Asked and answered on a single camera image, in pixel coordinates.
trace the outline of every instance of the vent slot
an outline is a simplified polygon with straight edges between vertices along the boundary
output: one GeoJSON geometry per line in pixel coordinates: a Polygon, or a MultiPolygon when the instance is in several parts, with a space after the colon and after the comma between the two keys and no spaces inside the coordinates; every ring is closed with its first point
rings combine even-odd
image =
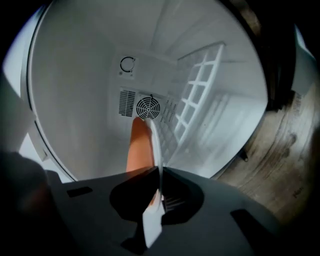
{"type": "Polygon", "coordinates": [[[174,104],[171,115],[169,117],[168,122],[171,122],[173,115],[176,113],[177,104],[174,104]]]}
{"type": "Polygon", "coordinates": [[[165,116],[165,113],[166,113],[166,110],[167,110],[167,104],[168,103],[169,103],[169,100],[166,101],[166,104],[164,106],[164,110],[163,110],[163,113],[162,113],[162,116],[161,116],[160,123],[162,123],[162,121],[164,122],[164,116],[165,116]]]}
{"type": "Polygon", "coordinates": [[[132,117],[134,111],[136,92],[122,90],[119,99],[119,114],[124,117],[132,117]]]}

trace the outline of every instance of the white panel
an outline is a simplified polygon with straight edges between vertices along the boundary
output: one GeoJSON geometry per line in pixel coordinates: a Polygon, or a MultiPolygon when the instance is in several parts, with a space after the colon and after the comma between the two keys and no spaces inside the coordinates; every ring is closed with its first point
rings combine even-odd
{"type": "Polygon", "coordinates": [[[130,138],[110,138],[108,141],[108,146],[111,148],[111,150],[103,156],[105,164],[99,170],[97,170],[95,177],[99,178],[125,173],[129,144],[130,138]]]}
{"type": "Polygon", "coordinates": [[[117,45],[147,49],[164,0],[81,0],[78,9],[117,45]]]}
{"type": "Polygon", "coordinates": [[[119,140],[130,138],[133,118],[121,116],[118,113],[119,95],[121,88],[143,91],[150,94],[166,96],[170,81],[175,73],[176,63],[168,58],[162,58],[149,52],[135,51],[129,48],[118,48],[112,63],[107,92],[107,125],[112,136],[119,140]],[[118,76],[118,66],[121,56],[132,56],[139,59],[133,80],[118,76]]]}
{"type": "Polygon", "coordinates": [[[55,158],[79,180],[89,179],[110,150],[106,101],[115,48],[72,2],[54,2],[45,17],[29,58],[32,109],[55,158]]]}
{"type": "Polygon", "coordinates": [[[222,62],[216,77],[217,88],[267,103],[267,88],[263,70],[253,61],[222,62]]]}
{"type": "MultiPolygon", "coordinates": [[[[184,41],[188,41],[212,20],[211,12],[214,7],[212,2],[209,0],[168,1],[168,7],[162,13],[157,25],[158,35],[155,36],[157,41],[154,41],[152,49],[170,56],[184,41]]],[[[183,55],[198,48],[200,48],[199,45],[188,49],[188,52],[183,55]]]]}

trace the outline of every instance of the wooden floor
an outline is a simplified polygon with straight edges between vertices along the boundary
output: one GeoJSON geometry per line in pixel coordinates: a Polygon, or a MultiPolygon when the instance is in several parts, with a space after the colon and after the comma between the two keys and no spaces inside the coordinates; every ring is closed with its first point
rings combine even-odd
{"type": "Polygon", "coordinates": [[[245,145],[248,162],[237,157],[213,179],[258,201],[285,224],[303,209],[313,185],[318,142],[320,89],[295,94],[278,112],[266,112],[245,145]]]}

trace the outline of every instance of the fan grille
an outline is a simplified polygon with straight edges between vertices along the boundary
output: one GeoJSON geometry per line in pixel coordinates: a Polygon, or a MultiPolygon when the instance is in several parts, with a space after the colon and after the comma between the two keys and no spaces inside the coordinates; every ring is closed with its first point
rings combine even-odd
{"type": "Polygon", "coordinates": [[[155,119],[160,112],[160,104],[153,97],[144,97],[136,105],[136,112],[142,119],[155,119]]]}

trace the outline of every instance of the orange object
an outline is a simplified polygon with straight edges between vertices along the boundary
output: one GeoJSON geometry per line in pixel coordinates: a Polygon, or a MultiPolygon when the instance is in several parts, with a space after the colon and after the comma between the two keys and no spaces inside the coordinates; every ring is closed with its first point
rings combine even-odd
{"type": "Polygon", "coordinates": [[[130,146],[126,162],[126,171],[142,169],[141,172],[155,166],[152,148],[151,130],[140,117],[132,122],[130,146]]]}

